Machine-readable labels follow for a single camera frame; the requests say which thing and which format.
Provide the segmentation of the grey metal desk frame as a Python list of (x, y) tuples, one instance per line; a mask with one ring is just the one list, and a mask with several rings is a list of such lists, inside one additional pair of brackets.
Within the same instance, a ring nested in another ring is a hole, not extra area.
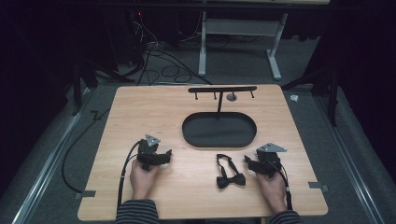
[(281, 74), (276, 61), (276, 51), (286, 26), (288, 15), (282, 14), (277, 21), (247, 21), (237, 19), (213, 19), (202, 13), (201, 21), (201, 47), (199, 53), (198, 75), (206, 74), (206, 37), (208, 35), (248, 35), (271, 36), (273, 46), (266, 51), (273, 79), (280, 80)]

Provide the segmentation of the person's right hand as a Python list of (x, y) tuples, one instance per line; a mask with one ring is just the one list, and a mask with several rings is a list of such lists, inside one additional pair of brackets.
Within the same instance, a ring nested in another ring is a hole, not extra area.
[(256, 174), (264, 200), (267, 202), (273, 215), (287, 210), (286, 187), (281, 174), (272, 177)]

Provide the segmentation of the grey tape strip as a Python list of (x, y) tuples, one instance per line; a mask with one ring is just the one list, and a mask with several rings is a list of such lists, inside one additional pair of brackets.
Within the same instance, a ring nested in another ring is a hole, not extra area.
[(322, 184), (321, 182), (309, 182), (308, 186), (311, 189), (320, 189), (322, 192), (328, 192), (330, 190), (327, 185)]
[(95, 196), (96, 190), (84, 190), (82, 192), (77, 192), (75, 199), (82, 199), (84, 197), (93, 198)]

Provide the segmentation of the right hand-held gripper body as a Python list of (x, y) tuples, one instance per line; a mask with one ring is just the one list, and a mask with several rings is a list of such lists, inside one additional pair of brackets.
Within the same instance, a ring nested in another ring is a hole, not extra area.
[(281, 170), (282, 164), (278, 153), (287, 150), (273, 143), (267, 143), (256, 149), (258, 164), (256, 165), (256, 173), (273, 177), (275, 173)]

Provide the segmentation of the black bow tie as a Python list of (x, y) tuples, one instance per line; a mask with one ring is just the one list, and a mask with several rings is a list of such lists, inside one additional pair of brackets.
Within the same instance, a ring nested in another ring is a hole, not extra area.
[[(233, 177), (227, 176), (224, 166), (220, 164), (221, 159), (225, 159), (228, 162), (228, 165), (231, 167), (231, 169), (235, 172), (235, 175)], [(219, 170), (220, 170), (220, 176), (218, 176), (216, 179), (217, 186), (219, 189), (225, 189), (230, 184), (236, 184), (238, 186), (246, 185), (245, 176), (237, 170), (231, 157), (229, 157), (225, 154), (218, 154), (217, 155), (217, 164), (218, 164)]]

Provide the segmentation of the aluminium floor rail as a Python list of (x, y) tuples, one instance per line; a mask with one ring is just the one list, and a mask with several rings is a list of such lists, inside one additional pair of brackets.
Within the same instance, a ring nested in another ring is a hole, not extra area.
[(385, 224), (385, 219), (381, 215), (378, 206), (375, 203), (372, 193), (368, 189), (364, 182), (361, 173), (359, 172), (355, 162), (347, 150), (347, 146), (337, 130), (328, 118), (327, 106), (321, 97), (315, 97), (314, 101), (318, 107), (321, 116), (324, 118), (328, 129), (330, 130), (332, 139), (336, 144), (336, 150), (339, 154), (341, 162), (344, 166), (346, 174), (351, 182), (353, 189), (355, 190), (359, 201), (363, 207), (363, 210), (368, 217), (371, 224)]
[(81, 112), (75, 106), (73, 95), (67, 93), (66, 96), (69, 102), (40, 136), (17, 174), (17, 180), (13, 185), (17, 210), (10, 224), (24, 224), (32, 219), (35, 209), (61, 163), (66, 144), (81, 118)]

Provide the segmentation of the black hook stand with tray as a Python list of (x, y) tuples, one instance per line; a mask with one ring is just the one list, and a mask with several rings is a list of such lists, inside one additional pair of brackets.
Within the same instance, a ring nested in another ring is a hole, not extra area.
[(242, 87), (204, 87), (189, 88), (198, 99), (199, 93), (213, 93), (218, 101), (216, 112), (196, 112), (188, 115), (182, 123), (185, 141), (194, 147), (246, 147), (257, 133), (256, 122), (241, 112), (224, 112), (221, 110), (223, 95), (231, 94), (236, 100), (236, 93), (247, 91), (251, 97), (257, 90), (256, 86)]

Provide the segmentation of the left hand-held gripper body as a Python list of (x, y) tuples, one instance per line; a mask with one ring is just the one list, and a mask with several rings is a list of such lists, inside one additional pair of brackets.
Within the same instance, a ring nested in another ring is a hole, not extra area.
[(145, 138), (141, 140), (138, 147), (137, 160), (141, 163), (144, 170), (148, 171), (150, 166), (165, 164), (165, 155), (157, 154), (160, 142), (160, 139), (149, 134), (146, 134)]

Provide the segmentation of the person's left hand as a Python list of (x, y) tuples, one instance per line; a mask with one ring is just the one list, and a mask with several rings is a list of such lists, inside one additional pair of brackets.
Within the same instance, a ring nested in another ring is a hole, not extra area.
[(133, 200), (146, 200), (149, 197), (160, 169), (160, 166), (151, 166), (146, 171), (142, 168), (140, 161), (133, 161), (130, 173)]

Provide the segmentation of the black tripod stand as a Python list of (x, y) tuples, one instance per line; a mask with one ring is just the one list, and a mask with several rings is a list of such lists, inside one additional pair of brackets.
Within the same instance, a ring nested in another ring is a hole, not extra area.
[(328, 95), (327, 114), (332, 126), (336, 126), (335, 109), (337, 105), (338, 75), (332, 67), (321, 67), (318, 70), (294, 79), (290, 83), (281, 86), (283, 91), (304, 84), (312, 84), (313, 96)]
[(134, 83), (133, 79), (123, 77), (113, 70), (104, 68), (98, 63), (86, 59), (77, 60), (73, 66), (72, 75), (74, 99), (74, 111), (72, 113), (73, 116), (75, 116), (82, 109), (81, 82), (84, 82), (88, 88), (95, 89), (98, 86), (98, 80), (96, 79), (97, 71), (104, 73), (108, 77), (116, 79), (117, 81)]

